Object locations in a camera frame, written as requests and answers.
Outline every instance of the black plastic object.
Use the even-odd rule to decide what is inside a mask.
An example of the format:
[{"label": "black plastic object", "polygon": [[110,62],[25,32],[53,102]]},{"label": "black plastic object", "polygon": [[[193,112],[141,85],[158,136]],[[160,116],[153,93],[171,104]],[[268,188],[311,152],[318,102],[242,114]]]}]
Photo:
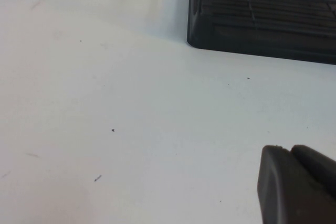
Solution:
[{"label": "black plastic object", "polygon": [[258,195],[264,224],[335,224],[335,161],[302,145],[262,150]]},{"label": "black plastic object", "polygon": [[196,48],[336,64],[336,0],[190,0]]}]

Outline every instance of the dark speck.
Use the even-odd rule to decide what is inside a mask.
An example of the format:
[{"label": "dark speck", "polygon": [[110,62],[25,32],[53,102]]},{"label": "dark speck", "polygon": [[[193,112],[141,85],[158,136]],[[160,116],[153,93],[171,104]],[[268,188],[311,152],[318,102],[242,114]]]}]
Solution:
[{"label": "dark speck", "polygon": [[35,157],[35,158],[40,158],[39,155],[36,155],[34,153],[25,153],[27,156],[30,156],[30,157]]},{"label": "dark speck", "polygon": [[96,178],[94,182],[96,182],[96,181],[99,180],[100,178],[101,178],[101,175],[99,175],[98,178]]},{"label": "dark speck", "polygon": [[5,178],[5,177],[7,177],[10,173],[11,173],[12,171],[11,170],[9,170],[8,172],[6,172],[4,175],[2,175],[1,176],[1,178]]}]

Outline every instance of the black grill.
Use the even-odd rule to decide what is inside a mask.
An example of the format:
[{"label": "black grill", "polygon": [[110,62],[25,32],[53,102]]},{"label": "black grill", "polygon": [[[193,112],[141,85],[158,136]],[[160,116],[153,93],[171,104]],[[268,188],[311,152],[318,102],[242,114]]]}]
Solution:
[{"label": "black grill", "polygon": [[192,46],[336,63],[336,0],[190,2]]}]

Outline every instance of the grid pattern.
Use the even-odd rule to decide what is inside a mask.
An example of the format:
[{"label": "grid pattern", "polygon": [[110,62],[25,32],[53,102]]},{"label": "grid pattern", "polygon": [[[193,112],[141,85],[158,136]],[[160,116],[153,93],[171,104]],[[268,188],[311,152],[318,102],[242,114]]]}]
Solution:
[{"label": "grid pattern", "polygon": [[202,0],[219,26],[336,38],[336,0]]}]

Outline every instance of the white table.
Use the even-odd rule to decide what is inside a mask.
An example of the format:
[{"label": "white table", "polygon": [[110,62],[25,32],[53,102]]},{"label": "white table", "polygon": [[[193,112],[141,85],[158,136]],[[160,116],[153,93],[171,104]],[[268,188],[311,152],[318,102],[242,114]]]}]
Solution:
[{"label": "white table", "polygon": [[0,0],[0,223],[261,224],[264,145],[336,158],[336,66],[192,48],[187,11]]}]

